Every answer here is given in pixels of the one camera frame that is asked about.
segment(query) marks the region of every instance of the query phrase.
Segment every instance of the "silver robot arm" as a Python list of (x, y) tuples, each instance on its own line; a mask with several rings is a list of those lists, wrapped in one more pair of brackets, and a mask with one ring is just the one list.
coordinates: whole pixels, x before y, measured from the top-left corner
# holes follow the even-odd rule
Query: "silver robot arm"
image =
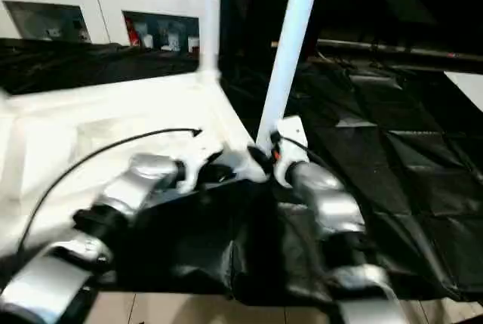
[(91, 284), (113, 260), (122, 234), (153, 193), (177, 188), (188, 193), (221, 143), (201, 133), (178, 159), (137, 154), (128, 170), (107, 184), (88, 210), (78, 211), (67, 237), (52, 243), (8, 283), (0, 311), (17, 322), (83, 322), (96, 296)]
[[(298, 117), (278, 125), (282, 137), (306, 147)], [(354, 197), (337, 177), (309, 162), (306, 151), (287, 139), (277, 142), (275, 178), (291, 187), (313, 213), (327, 270), (327, 282), (348, 324), (403, 324), (408, 321), (391, 289), (386, 271), (377, 263), (376, 249)]]

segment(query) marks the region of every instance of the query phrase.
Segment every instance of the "white pole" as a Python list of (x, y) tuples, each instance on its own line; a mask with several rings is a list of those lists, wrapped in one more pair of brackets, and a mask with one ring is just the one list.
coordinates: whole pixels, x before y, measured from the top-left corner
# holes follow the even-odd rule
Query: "white pole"
[(284, 116), (313, 2), (314, 0), (288, 0), (257, 135), (257, 145), (267, 153), (271, 147), (270, 133), (275, 129), (277, 121)]
[(200, 46), (200, 70), (214, 71), (217, 66), (217, 45), (218, 22), (217, 0), (203, 0), (203, 15), (200, 18), (201, 46)]

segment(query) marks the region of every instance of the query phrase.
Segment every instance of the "tile floor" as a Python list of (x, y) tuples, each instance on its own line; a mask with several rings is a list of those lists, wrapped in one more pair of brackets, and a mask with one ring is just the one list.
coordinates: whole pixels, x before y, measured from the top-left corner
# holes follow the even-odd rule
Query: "tile floor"
[[(411, 324), (449, 324), (483, 314), (477, 303), (402, 301)], [(87, 324), (328, 324), (315, 309), (246, 307), (214, 295), (103, 293)]]

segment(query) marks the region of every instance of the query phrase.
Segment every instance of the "black plastic sheet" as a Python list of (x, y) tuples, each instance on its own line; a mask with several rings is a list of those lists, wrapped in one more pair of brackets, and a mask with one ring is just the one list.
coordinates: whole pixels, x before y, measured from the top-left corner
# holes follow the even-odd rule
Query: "black plastic sheet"
[[(196, 68), (190, 59), (114, 45), (2, 43), (2, 85), (14, 94)], [(222, 86), (254, 136), (269, 77), (237, 64), (224, 75)], [(323, 157), (358, 200), (400, 298), (481, 299), (483, 126), (479, 122), (483, 116), (448, 78), (442, 73), (327, 69), (304, 64), (295, 75), (288, 101), (286, 115), (293, 114), (303, 121), (309, 147)], [(161, 221), (141, 220), (144, 224), (138, 227), (139, 236), (134, 236), (139, 241), (125, 253), (139, 261), (136, 265), (125, 261), (132, 263), (128, 267), (120, 264), (119, 278), (108, 280), (105, 288), (219, 292), (250, 304), (329, 303), (323, 272), (317, 271), (323, 270), (323, 264), (318, 265), (314, 243), (310, 242), (309, 213), (303, 206), (289, 203), (290, 199), (280, 199), (275, 207), (263, 204), (270, 202), (266, 193), (259, 187), (253, 189), (258, 204), (247, 209), (255, 222), (246, 222), (259, 230), (263, 223), (278, 217), (278, 223), (267, 224), (255, 241), (248, 223), (241, 225), (237, 234), (226, 226), (241, 214), (240, 195), (232, 194), (234, 203), (215, 205), (217, 209), (193, 201), (192, 215), (187, 213), (190, 210), (183, 211), (183, 219), (198, 222), (190, 237), (186, 236), (188, 225), (162, 231)], [(185, 239), (170, 241), (168, 233), (179, 233)], [(146, 250), (139, 251), (145, 247), (140, 242), (146, 240)], [(257, 249), (247, 251), (253, 242)], [(281, 250), (269, 256), (279, 260), (252, 261), (248, 254), (274, 248)], [(179, 254), (172, 255), (172, 250)], [(153, 259), (156, 255), (178, 259), (170, 260), (167, 267)], [(254, 266), (248, 270), (247, 265)], [(277, 280), (277, 272), (285, 275), (284, 281)], [(277, 290), (281, 282), (287, 290)]]

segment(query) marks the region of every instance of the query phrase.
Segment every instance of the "metal rod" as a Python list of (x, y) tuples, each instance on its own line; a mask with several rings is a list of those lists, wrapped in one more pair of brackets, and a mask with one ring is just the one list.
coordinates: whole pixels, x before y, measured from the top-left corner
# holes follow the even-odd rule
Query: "metal rod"
[(203, 15), (200, 19), (201, 46), (200, 46), (200, 70), (214, 71), (217, 66), (217, 0), (203, 0)]
[(354, 50), (373, 51), (373, 52), (385, 52), (385, 53), (401, 53), (401, 54), (416, 54), (420, 56), (431, 57), (446, 57), (458, 60), (474, 60), (483, 62), (483, 56), (477, 54), (459, 53), (453, 51), (434, 50), (428, 48), (412, 47), (407, 48), (400, 45), (384, 45), (384, 44), (371, 44), (367, 42), (354, 42), (354, 41), (341, 41), (336, 39), (318, 39), (317, 46), (321, 47), (334, 47), (334, 48), (351, 48)]
[(280, 42), (266, 94), (257, 145), (267, 153), (270, 133), (283, 118), (314, 0), (288, 0)]

